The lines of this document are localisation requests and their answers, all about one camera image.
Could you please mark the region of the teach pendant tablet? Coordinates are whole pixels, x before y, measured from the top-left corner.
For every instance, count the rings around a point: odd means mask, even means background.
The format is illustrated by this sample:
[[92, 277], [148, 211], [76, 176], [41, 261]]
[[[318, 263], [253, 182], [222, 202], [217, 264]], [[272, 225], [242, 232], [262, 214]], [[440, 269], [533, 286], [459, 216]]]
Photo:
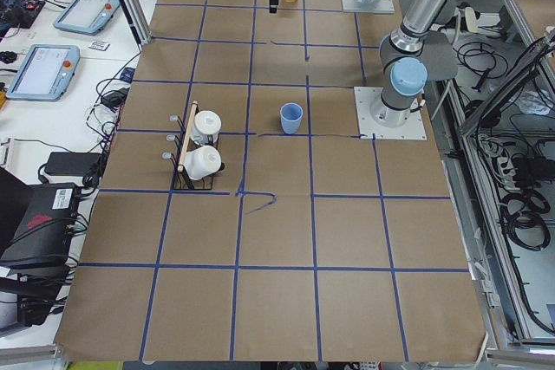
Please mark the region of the teach pendant tablet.
[[100, 32], [121, 6], [119, 0], [73, 0], [55, 19], [56, 29], [92, 36]]
[[59, 100], [67, 91], [80, 58], [75, 45], [32, 45], [6, 97], [15, 101]]

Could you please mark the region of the lower teach pendant tablet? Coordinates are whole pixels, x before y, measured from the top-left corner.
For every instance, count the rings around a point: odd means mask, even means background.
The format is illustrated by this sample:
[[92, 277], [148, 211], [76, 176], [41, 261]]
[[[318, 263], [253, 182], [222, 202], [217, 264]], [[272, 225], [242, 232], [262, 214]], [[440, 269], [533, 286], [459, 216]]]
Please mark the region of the lower teach pendant tablet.
[[32, 45], [6, 97], [15, 101], [59, 100], [67, 91], [80, 58], [75, 45]]

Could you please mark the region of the white mug far rack end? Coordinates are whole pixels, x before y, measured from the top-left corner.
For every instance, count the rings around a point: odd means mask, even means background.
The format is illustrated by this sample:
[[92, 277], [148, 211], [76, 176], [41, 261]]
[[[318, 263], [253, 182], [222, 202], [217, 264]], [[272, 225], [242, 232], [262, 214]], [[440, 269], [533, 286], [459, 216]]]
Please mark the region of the white mug far rack end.
[[193, 120], [191, 139], [200, 146], [214, 145], [219, 138], [222, 121], [218, 114], [211, 110], [199, 111]]

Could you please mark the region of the light blue plastic cup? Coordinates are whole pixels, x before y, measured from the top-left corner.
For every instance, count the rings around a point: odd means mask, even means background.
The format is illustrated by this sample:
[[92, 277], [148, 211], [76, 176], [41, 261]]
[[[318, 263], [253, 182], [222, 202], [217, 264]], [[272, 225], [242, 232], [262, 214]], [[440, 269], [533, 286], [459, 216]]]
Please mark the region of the light blue plastic cup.
[[288, 102], [281, 106], [279, 113], [283, 132], [295, 134], [304, 116], [303, 108], [295, 102]]

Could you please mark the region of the white mug rack end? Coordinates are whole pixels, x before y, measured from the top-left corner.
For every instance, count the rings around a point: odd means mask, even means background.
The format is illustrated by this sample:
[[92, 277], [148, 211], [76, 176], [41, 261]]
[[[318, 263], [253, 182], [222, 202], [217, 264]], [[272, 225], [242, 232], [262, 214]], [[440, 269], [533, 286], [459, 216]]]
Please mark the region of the white mug rack end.
[[219, 151], [213, 146], [201, 146], [186, 154], [186, 173], [191, 180], [201, 180], [204, 177], [220, 172], [225, 168]]
[[214, 145], [219, 138], [222, 121], [218, 114], [211, 110], [199, 111], [193, 120], [191, 139], [200, 146]]

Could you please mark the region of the white mug near rack end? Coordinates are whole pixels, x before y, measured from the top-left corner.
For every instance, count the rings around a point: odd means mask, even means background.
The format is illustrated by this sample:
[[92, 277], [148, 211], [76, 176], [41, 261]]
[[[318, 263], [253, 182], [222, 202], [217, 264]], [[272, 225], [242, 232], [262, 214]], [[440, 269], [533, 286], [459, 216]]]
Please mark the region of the white mug near rack end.
[[201, 146], [186, 154], [186, 173], [191, 180], [201, 180], [204, 177], [220, 172], [225, 168], [219, 151], [213, 146]]

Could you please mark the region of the black power adapter brick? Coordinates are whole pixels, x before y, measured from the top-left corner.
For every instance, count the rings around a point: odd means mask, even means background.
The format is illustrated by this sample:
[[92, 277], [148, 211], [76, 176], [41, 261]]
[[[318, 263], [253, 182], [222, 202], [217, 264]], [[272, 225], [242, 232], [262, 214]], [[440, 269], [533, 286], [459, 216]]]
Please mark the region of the black power adapter brick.
[[52, 152], [43, 171], [49, 176], [84, 176], [99, 167], [99, 153]]

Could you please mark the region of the upper teach pendant tablet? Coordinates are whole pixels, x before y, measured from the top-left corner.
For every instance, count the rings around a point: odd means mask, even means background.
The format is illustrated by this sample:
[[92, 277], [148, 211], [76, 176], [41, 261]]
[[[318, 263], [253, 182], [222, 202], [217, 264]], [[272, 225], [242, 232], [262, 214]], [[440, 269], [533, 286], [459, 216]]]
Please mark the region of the upper teach pendant tablet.
[[56, 29], [92, 36], [100, 32], [121, 6], [119, 0], [73, 0], [55, 19]]

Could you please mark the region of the black computer box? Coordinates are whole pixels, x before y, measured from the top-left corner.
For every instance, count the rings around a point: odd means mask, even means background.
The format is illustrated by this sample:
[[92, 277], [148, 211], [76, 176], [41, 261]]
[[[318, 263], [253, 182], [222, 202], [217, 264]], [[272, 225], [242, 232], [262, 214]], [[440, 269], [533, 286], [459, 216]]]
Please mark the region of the black computer box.
[[1, 170], [1, 265], [8, 269], [61, 266], [67, 262], [70, 230], [81, 188], [72, 182], [27, 185]]

